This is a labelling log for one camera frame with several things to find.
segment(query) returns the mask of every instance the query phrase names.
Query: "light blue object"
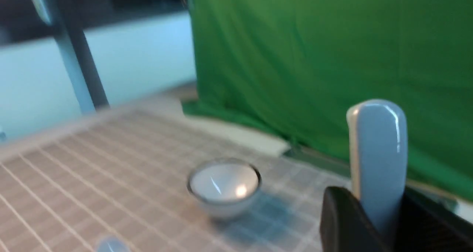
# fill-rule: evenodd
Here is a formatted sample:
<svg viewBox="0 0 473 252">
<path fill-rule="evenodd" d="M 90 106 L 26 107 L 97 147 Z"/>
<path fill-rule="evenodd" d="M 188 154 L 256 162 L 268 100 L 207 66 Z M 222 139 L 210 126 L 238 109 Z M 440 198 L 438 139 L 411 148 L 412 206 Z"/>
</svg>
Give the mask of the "light blue object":
<svg viewBox="0 0 473 252">
<path fill-rule="evenodd" d="M 353 195 L 387 244 L 397 231 L 407 173 L 407 125 L 396 104 L 373 99 L 347 112 Z"/>
<path fill-rule="evenodd" d="M 130 250 L 118 238 L 107 237 L 99 243 L 97 252 L 130 252 Z"/>
</svg>

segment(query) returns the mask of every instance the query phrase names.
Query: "light blue handle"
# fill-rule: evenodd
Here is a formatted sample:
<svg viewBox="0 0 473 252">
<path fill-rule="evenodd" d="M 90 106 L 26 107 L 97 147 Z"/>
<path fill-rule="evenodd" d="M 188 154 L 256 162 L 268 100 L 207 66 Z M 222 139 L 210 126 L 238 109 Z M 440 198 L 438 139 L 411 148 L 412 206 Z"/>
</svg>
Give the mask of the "light blue handle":
<svg viewBox="0 0 473 252">
<path fill-rule="evenodd" d="M 118 238 L 107 237 L 99 243 L 97 252 L 130 252 L 130 250 Z"/>
</svg>

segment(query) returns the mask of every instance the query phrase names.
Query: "green screen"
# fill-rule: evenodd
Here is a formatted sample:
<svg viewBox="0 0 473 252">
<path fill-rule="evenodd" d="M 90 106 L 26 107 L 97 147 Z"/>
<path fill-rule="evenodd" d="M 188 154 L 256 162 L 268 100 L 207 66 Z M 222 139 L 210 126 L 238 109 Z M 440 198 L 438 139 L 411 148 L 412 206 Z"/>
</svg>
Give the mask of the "green screen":
<svg viewBox="0 0 473 252">
<path fill-rule="evenodd" d="M 409 178 L 473 200 L 472 0 L 189 0 L 192 114 L 348 160 L 350 106 L 388 99 Z"/>
</svg>

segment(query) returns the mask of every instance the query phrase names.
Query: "table surface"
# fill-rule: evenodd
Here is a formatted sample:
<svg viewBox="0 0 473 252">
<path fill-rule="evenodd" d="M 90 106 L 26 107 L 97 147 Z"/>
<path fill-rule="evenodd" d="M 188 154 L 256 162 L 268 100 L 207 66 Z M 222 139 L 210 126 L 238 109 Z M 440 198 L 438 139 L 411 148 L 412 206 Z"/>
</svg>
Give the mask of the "table surface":
<svg viewBox="0 0 473 252">
<path fill-rule="evenodd" d="M 257 203 L 226 223 L 186 189 L 189 172 L 216 157 L 262 174 Z M 349 181 L 132 111 L 2 161 L 0 251 L 93 252 L 113 235 L 133 252 L 317 252 L 329 185 Z"/>
</svg>

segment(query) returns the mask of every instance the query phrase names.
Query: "silver bowl rim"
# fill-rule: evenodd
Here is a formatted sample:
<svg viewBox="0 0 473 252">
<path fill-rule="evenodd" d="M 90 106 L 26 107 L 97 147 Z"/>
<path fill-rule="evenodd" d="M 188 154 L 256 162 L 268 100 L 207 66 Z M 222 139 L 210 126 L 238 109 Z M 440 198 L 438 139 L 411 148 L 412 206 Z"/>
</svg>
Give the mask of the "silver bowl rim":
<svg viewBox="0 0 473 252">
<path fill-rule="evenodd" d="M 242 165 L 242 166 L 248 166 L 251 169 L 253 169 L 253 171 L 256 174 L 256 177 L 258 178 L 258 184 L 256 185 L 253 192 L 246 195 L 244 198 L 239 198 L 239 199 L 236 199 L 236 200 L 210 200 L 210 199 L 200 195 L 199 193 L 195 192 L 194 190 L 192 190 L 191 181 L 199 171 L 202 171 L 202 170 L 208 168 L 209 166 L 216 166 L 216 165 L 220 165 L 220 164 L 228 164 L 227 161 L 231 161 L 231 164 L 238 164 L 238 165 Z M 246 161 L 242 161 L 242 160 L 237 159 L 237 158 L 216 158 L 216 159 L 213 159 L 213 160 L 210 160 L 210 161 L 205 161 L 204 163 L 199 164 L 194 170 L 191 171 L 191 173 L 187 177 L 187 191 L 189 191 L 189 193 L 191 195 L 193 195 L 194 197 L 196 197 L 199 201 L 201 201 L 203 203 L 206 203 L 206 204 L 211 204 L 211 205 L 233 205 L 233 204 L 245 201 L 245 200 L 249 199 L 250 197 L 254 196 L 256 193 L 258 193 L 258 191 L 261 187 L 261 182 L 262 182 L 261 174 L 253 164 L 247 163 Z"/>
</svg>

